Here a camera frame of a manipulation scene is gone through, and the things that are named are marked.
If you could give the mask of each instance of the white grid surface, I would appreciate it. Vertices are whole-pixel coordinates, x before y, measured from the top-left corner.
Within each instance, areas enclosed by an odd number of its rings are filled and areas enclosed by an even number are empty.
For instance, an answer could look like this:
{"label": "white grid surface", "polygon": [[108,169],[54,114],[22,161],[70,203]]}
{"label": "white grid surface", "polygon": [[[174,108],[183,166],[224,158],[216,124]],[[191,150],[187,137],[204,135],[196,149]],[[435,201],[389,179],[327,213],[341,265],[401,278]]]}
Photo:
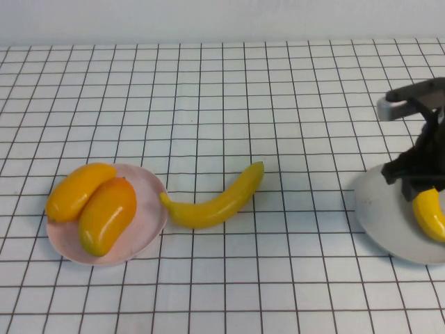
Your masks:
{"label": "white grid surface", "polygon": [[[0,333],[445,333],[445,267],[378,249],[351,190],[412,145],[420,116],[374,105],[445,76],[442,43],[0,49]],[[143,166],[200,202],[258,160],[260,190],[224,225],[169,222],[111,268],[49,244],[47,194],[77,166]]]}

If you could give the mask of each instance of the banana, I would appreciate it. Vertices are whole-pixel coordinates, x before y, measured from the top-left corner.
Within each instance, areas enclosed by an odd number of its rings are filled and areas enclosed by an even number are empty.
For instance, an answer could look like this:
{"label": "banana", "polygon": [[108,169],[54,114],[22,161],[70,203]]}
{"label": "banana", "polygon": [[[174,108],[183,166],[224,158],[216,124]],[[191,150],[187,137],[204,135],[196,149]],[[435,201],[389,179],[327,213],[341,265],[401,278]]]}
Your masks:
{"label": "banana", "polygon": [[433,240],[445,242],[445,216],[436,189],[422,191],[412,201],[412,208],[421,229]]}
{"label": "banana", "polygon": [[204,203],[173,202],[166,193],[160,200],[174,223],[185,228],[210,228],[235,215],[251,199],[264,176],[259,161],[247,167],[233,184],[218,197]]}

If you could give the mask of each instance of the plastic fruit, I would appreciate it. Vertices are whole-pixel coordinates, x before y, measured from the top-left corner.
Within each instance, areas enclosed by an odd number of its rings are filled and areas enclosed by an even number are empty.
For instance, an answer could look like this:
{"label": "plastic fruit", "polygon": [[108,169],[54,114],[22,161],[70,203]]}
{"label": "plastic fruit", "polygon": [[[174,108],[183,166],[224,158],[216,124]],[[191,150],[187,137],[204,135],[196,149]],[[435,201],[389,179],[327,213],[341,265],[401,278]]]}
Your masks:
{"label": "plastic fruit", "polygon": [[435,241],[445,241],[445,217],[436,189],[422,191],[412,201],[412,208],[421,229]]}
{"label": "plastic fruit", "polygon": [[97,188],[115,176],[116,169],[104,163],[86,164],[77,168],[49,195],[45,206],[48,218],[57,223],[79,219],[82,209]]}
{"label": "plastic fruit", "polygon": [[166,193],[162,193],[160,199],[177,225],[195,229],[210,228],[235,215],[251,199],[263,176],[264,165],[256,162],[247,167],[226,191],[208,202],[173,202]]}
{"label": "plastic fruit", "polygon": [[104,256],[136,215],[136,192],[129,181],[114,177],[88,201],[79,219],[79,240],[87,253]]}

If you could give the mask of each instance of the plate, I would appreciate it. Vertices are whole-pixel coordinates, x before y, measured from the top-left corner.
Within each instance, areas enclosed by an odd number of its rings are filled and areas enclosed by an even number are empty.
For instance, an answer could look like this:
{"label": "plate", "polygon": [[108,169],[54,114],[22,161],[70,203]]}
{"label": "plate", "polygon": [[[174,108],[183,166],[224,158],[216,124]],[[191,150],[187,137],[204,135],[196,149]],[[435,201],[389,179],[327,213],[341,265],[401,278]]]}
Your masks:
{"label": "plate", "polygon": [[47,234],[52,246],[73,262],[111,266],[130,260],[161,233],[167,222],[168,211],[159,200],[159,194],[167,191],[160,179],[142,167],[127,164],[114,166],[117,176],[125,177],[133,185],[138,204],[133,221],[105,256],[95,257],[84,251],[79,242],[77,221],[62,224],[47,221]]}
{"label": "plate", "polygon": [[[401,192],[402,182],[388,185],[383,165],[368,170],[355,183],[355,214],[374,242],[389,254],[417,264],[445,263],[445,244],[430,239],[419,227]],[[439,194],[445,208],[444,194]]]}

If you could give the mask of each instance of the mango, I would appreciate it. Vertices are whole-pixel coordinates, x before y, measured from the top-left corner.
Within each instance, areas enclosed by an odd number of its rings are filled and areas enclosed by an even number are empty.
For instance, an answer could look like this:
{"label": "mango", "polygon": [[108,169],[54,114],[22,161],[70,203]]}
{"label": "mango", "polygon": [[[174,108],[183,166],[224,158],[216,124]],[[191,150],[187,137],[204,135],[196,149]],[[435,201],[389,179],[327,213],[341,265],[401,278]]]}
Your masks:
{"label": "mango", "polygon": [[83,208],[97,188],[116,176],[112,165],[93,163],[71,172],[51,192],[45,205],[48,218],[57,223],[79,219]]}
{"label": "mango", "polygon": [[106,255],[136,215],[136,192],[123,177],[103,183],[79,219],[79,241],[93,256]]}

